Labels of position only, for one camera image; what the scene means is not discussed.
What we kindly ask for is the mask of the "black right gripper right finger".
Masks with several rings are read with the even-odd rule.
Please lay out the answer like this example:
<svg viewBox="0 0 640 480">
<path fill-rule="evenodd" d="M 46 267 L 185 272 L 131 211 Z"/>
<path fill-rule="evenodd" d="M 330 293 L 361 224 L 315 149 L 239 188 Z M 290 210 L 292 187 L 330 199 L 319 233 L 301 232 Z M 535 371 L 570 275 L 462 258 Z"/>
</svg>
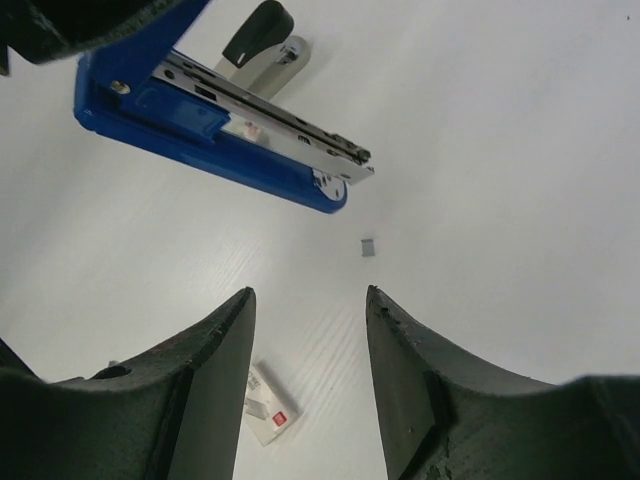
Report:
<svg viewBox="0 0 640 480">
<path fill-rule="evenodd" d="M 468 352 L 377 287 L 366 333 L 391 479 L 635 479 L 639 380 L 553 385 Z"/>
</svg>

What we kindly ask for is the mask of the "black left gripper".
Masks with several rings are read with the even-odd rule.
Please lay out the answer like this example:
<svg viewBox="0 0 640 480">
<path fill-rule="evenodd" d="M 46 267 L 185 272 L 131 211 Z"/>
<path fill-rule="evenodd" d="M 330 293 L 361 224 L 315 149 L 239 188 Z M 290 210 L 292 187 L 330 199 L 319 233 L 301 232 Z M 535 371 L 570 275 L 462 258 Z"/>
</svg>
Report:
<svg viewBox="0 0 640 480">
<path fill-rule="evenodd" d="M 40 65 L 104 47 L 168 19 L 185 30 L 206 1 L 3 1 L 1 73 L 9 52 Z"/>
</svg>

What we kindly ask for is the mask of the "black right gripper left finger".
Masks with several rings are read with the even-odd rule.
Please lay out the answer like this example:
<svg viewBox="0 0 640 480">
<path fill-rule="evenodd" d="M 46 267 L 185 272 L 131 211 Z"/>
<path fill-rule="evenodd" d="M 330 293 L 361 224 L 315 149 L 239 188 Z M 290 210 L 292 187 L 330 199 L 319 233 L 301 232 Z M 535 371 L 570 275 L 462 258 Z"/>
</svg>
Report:
<svg viewBox="0 0 640 480">
<path fill-rule="evenodd" d="M 49 383 L 1 348 L 5 479 L 229 479 L 256 321 L 244 288 L 89 378 Z"/>
</svg>

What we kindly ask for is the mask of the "blue black stapler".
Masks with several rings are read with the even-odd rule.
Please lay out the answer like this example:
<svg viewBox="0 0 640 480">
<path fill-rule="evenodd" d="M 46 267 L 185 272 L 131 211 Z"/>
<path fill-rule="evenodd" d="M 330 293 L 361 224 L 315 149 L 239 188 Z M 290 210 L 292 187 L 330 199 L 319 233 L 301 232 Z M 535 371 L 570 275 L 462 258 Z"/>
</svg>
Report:
<svg viewBox="0 0 640 480">
<path fill-rule="evenodd" d="M 76 120 L 106 138 L 322 213 L 343 208 L 349 187 L 374 173 L 369 150 L 179 52 L 177 42 L 198 17 L 185 30 L 160 20 L 82 55 Z"/>
</svg>

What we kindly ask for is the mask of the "grey black stapler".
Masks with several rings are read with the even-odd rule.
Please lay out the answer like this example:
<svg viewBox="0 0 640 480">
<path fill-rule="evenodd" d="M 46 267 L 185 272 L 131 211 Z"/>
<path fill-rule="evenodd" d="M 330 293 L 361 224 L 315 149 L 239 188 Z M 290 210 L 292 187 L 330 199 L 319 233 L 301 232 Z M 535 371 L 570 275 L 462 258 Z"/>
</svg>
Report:
<svg viewBox="0 0 640 480">
<path fill-rule="evenodd" d="M 223 49 L 214 72 L 265 100 L 273 99 L 311 59 L 310 43 L 293 30 L 293 16 L 281 2 L 261 2 Z"/>
</svg>

